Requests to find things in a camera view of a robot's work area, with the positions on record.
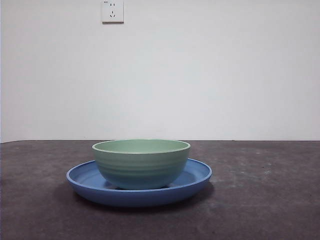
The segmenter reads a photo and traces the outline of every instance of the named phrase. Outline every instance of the bowl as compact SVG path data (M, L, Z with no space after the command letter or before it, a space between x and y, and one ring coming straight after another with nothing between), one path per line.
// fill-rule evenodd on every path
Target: bowl
M183 171L190 150L184 141L128 139L98 142L92 146L101 175L127 190L165 187Z

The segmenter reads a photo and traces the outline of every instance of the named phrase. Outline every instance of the wall socket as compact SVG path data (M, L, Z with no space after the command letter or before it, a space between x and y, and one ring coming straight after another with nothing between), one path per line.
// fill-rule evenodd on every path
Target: wall socket
M124 23L124 0L104 0L101 3L102 23Z

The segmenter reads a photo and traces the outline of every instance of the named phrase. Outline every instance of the dark gray table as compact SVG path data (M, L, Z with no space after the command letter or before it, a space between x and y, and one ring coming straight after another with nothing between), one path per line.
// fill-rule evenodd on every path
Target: dark gray table
M214 176L192 198L114 208L73 192L66 172L97 140L1 144L2 240L320 239L320 141L187 141Z

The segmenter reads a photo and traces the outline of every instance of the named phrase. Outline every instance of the bowl rim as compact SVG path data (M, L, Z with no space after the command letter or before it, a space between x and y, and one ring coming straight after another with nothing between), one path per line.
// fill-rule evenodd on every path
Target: bowl rim
M132 140L161 140L161 141L168 141L168 142L179 142L183 144L187 144L186 147L183 148L178 148L174 150L166 150L166 151L153 151L153 152L132 152L132 151L110 151L110 150L102 150L96 148L96 145L98 144L103 144L103 143L109 143L109 142L121 142L121 141L132 141ZM112 153L112 154L165 154L165 153L174 153L174 152L179 152L183 150L187 150L191 147L190 143L185 142L185 141L179 141L179 140L170 140L170 139L158 139L158 138L132 138L132 139L119 139L119 140L110 140L110 141L101 141L97 142L94 145L92 145L92 149L98 152L103 152L103 153Z

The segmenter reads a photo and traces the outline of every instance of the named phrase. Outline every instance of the plate rim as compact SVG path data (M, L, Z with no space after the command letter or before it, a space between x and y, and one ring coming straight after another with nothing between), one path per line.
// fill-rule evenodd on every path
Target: plate rim
M74 167L72 167L67 173L66 173L66 179L74 184L74 185L77 185L79 187L82 187L82 188L86 188L86 189L90 189L90 190L98 190L98 191L103 191L103 192L116 192L116 193L145 193L145 192L160 192L160 191L169 191L169 190L175 190L175 189L181 189L181 188L186 188L186 187L189 187L189 186L192 186L192 185L196 185L198 183L201 183L201 182L204 182L206 181L207 179L209 179L212 174L213 174L213 171L211 169L211 167L209 165L207 165L206 163L202 162L202 161L198 161L198 160L195 160L195 159L192 159L192 158L188 158L187 159L188 161L194 161L198 164L202 164L204 165L205 167L207 167L209 169L209 173L208 175L206 175L204 178L201 178L200 180L198 181L194 181L194 182L191 182L191 183L188 183L188 184L184 184L184 185L180 185L180 186L172 186L172 187L167 187L167 188L156 188L156 189L140 189L140 190L120 190L120 189L106 189L106 188L101 188L101 187L94 187L94 186L89 186L89 185L85 185L85 184L81 184L75 180L73 180L71 177L70 177L70 173L76 169L76 168L80 168L81 166L84 166L84 165L87 165L87 164L91 164L93 162L95 162L95 160L91 160L91 161L87 161L87 162L84 162L84 163L81 163L79 165L76 165Z

